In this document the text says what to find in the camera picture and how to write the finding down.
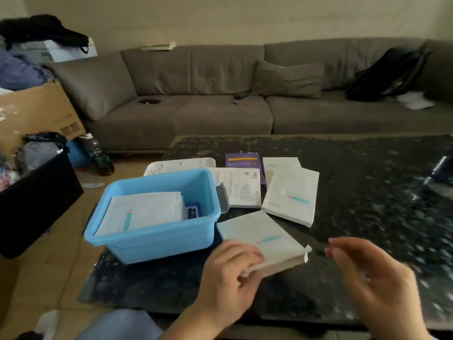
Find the gray sofa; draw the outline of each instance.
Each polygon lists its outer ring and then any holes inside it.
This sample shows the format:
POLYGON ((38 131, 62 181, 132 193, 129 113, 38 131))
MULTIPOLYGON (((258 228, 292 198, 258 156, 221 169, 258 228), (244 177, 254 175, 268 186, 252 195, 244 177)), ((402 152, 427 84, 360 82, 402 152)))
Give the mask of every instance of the gray sofa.
POLYGON ((130 49, 50 67, 106 150, 167 149, 177 135, 453 132, 453 42, 359 38, 130 49), (433 52, 418 88, 436 106, 414 111, 392 101, 347 101, 344 89, 354 74, 398 45, 433 52), (232 103, 234 94, 251 89, 255 62, 263 60, 284 67, 323 62, 322 97, 232 103))

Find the floor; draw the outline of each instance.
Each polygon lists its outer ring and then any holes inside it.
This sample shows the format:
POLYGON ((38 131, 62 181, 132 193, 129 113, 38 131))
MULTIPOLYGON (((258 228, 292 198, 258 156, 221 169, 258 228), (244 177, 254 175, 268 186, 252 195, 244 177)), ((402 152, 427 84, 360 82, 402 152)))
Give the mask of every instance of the floor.
MULTIPOLYGON (((87 244, 82 231, 90 212, 105 187, 116 180, 142 176, 160 155, 114 156, 116 172, 99 177, 91 171, 77 172, 82 183, 105 183, 101 188, 85 188, 85 193, 53 225, 14 260, 0 257, 0 340, 12 340, 34 328, 39 317, 60 310, 54 340, 73 340, 96 317, 108 309, 78 303, 76 297, 103 251, 87 244)), ((276 327, 236 326, 222 336, 229 339, 307 339, 298 331, 276 327)), ((327 332, 323 339, 365 340, 368 333, 327 332)))

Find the purple box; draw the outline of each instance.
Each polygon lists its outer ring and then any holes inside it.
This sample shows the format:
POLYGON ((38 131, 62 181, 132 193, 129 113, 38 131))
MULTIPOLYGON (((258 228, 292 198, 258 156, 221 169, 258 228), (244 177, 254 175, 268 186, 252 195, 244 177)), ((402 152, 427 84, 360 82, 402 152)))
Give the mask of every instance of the purple box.
POLYGON ((260 183, 266 186, 266 179, 264 178, 263 166, 261 164, 260 156, 258 153, 243 153, 242 151, 237 154, 225 154, 225 167, 227 168, 259 168, 260 169, 260 183))

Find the black marble tabletop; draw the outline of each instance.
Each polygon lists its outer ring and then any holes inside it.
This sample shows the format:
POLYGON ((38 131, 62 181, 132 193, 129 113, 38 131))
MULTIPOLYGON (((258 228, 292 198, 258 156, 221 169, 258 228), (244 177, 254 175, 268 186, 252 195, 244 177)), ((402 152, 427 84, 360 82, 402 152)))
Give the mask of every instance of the black marble tabletop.
MULTIPOLYGON (((261 324, 359 325, 341 274, 323 252, 328 238, 355 236, 408 263, 419 280, 428 327, 453 330, 452 190, 435 184, 419 189, 423 177, 453 150, 452 137, 186 137, 166 152, 164 160, 212 157, 221 167, 226 153, 241 150, 258 152, 261 158, 295 156, 303 167, 320 172, 311 228, 273 217, 302 245, 314 248, 309 262, 263 280, 246 319, 261 324), (416 202, 411 200, 414 191, 422 196, 416 202)), ((252 211, 230 209, 219 221, 252 211)), ((106 251, 78 299, 179 314, 196 298, 203 264, 219 243, 216 231, 208 249, 128 266, 106 251)))

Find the person's left hand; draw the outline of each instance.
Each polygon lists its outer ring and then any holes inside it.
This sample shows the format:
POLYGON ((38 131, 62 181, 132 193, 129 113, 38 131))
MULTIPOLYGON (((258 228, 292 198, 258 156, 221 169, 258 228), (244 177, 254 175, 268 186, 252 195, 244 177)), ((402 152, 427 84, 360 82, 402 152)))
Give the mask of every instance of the person's left hand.
POLYGON ((204 265, 198 297, 191 310, 218 333, 232 325, 252 306, 262 280, 258 271, 247 278, 242 278, 241 273, 263 261, 263 254, 255 246, 237 240, 222 243, 204 265))

